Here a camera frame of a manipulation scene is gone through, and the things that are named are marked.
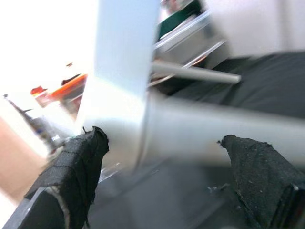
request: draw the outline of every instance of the metal pole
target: metal pole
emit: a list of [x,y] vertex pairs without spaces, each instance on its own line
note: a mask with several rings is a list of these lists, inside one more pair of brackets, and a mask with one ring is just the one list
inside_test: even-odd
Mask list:
[[175,156],[205,163],[230,163],[217,141],[225,135],[273,145],[297,166],[305,165],[305,121],[151,94],[146,158]]
[[186,79],[196,79],[196,80],[208,80],[221,83],[239,83],[241,80],[240,75],[223,73],[203,68],[189,67],[185,68],[182,65],[154,61],[152,63],[152,70],[157,73],[173,73],[176,77],[182,77]]

